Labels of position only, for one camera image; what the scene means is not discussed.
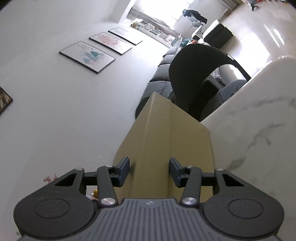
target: floor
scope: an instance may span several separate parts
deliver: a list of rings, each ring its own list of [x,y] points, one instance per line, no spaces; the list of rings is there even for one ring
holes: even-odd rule
[[[132,49],[121,56],[88,39],[119,26],[143,39],[136,46],[127,43]],[[59,54],[79,40],[116,60],[95,74]],[[60,177],[76,167],[95,171],[113,162],[135,121],[143,91],[168,50],[135,29],[103,22],[56,35],[33,49],[22,46],[23,53],[5,66],[0,64],[0,86],[14,100],[0,115],[1,241],[19,238],[13,209],[44,186],[44,179]],[[6,46],[0,62],[13,48],[13,43]]]
[[[222,24],[233,37],[222,47],[253,77],[268,62],[285,55],[296,57],[296,9],[288,3],[261,2],[235,9]]]

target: black chair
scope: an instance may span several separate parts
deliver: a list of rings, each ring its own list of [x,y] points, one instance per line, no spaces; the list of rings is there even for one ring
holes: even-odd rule
[[[219,90],[207,77],[225,64],[235,66],[246,80],[236,80]],[[169,78],[175,104],[198,121],[211,114],[251,79],[231,56],[203,44],[184,47],[170,65]]]

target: framed picture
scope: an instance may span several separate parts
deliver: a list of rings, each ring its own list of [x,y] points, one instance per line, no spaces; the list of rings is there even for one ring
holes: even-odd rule
[[[90,36],[89,39],[115,51],[120,55],[124,54],[126,51],[132,48],[129,44],[125,43],[124,41],[115,38],[114,36],[107,34],[105,32]]]
[[[0,87],[0,114],[13,102],[13,99]]]
[[[138,36],[128,32],[122,28],[110,29],[109,32],[129,41],[130,43],[132,43],[134,45],[137,45],[138,43],[142,42],[142,39],[140,39]]]
[[[59,53],[97,74],[115,60],[109,54],[83,41],[74,43],[62,49]]]

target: marble surface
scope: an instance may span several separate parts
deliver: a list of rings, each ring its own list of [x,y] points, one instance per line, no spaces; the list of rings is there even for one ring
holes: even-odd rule
[[[276,198],[285,210],[279,237],[295,240],[296,59],[269,63],[202,124],[214,167]]]

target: gray cushion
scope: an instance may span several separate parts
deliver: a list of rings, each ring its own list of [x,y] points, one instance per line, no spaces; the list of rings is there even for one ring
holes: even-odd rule
[[[226,100],[233,96],[241,87],[245,85],[245,80],[235,80],[220,89],[212,99],[205,105],[200,115],[200,121],[208,117],[216,109],[218,109]]]
[[[176,54],[177,49],[178,49],[178,47],[170,48],[163,57],[165,57],[168,54]]]
[[[175,57],[174,54],[168,54],[168,55],[166,55],[162,59],[162,61],[160,62],[160,64],[158,66],[163,65],[163,64],[170,64],[173,61],[174,57]]]
[[[215,20],[205,30],[205,32],[202,35],[202,38],[205,42],[209,43],[223,28],[224,26],[221,23],[219,23],[218,20]]]
[[[179,53],[181,49],[182,48],[178,48],[177,51],[176,51],[176,53],[175,53],[175,55],[177,55],[177,53]]]
[[[153,94],[153,92],[156,92],[166,98],[169,98],[172,96],[171,92],[173,91],[172,86],[170,82],[167,81],[154,81],[149,82],[142,97],[140,100],[140,103],[136,109],[135,117],[137,118],[142,109],[144,108],[145,104],[149,100],[150,96]]]
[[[170,78],[169,78],[169,75],[168,75],[168,70],[170,68],[170,64],[163,64],[163,65],[160,65],[153,78],[150,80],[150,82],[153,82],[153,81],[170,81]]]
[[[223,28],[209,43],[215,48],[221,48],[233,34],[229,31],[228,28]]]

